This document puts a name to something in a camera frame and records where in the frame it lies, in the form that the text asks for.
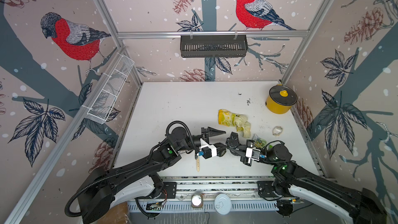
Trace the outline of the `yellow green frog towel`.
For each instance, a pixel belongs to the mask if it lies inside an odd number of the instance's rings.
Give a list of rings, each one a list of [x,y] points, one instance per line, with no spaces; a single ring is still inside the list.
[[[218,124],[226,127],[235,127],[237,132],[241,132],[246,139],[251,137],[251,123],[248,122],[246,115],[232,113],[227,110],[219,110]]]

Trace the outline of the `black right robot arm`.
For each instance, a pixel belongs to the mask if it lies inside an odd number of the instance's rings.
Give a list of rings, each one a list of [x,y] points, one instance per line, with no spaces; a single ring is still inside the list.
[[[348,224],[385,224],[387,211],[375,193],[347,188],[306,170],[293,161],[285,143],[273,141],[261,149],[253,140],[242,145],[237,133],[226,140],[227,149],[239,156],[243,164],[258,162],[272,166],[273,181],[258,181],[258,195],[267,201],[276,201],[279,214],[293,213],[295,199],[307,200],[339,216]]]

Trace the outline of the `cream strap analog watch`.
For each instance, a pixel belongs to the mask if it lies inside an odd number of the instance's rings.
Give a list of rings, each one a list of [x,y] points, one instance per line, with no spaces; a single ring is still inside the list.
[[[276,126],[272,130],[273,136],[280,136],[283,133],[283,128],[281,126]]]

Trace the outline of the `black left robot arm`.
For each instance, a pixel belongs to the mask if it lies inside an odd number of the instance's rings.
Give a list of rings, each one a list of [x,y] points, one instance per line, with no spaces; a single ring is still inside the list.
[[[96,168],[67,201],[65,215],[81,217],[85,224],[91,224],[112,208],[122,190],[144,178],[150,180],[149,189],[134,190],[133,197],[157,197],[164,187],[158,173],[181,160],[181,151],[193,152],[197,157],[222,157],[226,152],[225,145],[222,143],[211,145],[209,138],[225,133],[208,127],[202,128],[201,134],[192,135],[184,122],[172,121],[166,128],[164,140],[154,145],[147,156],[124,167],[110,170]]]

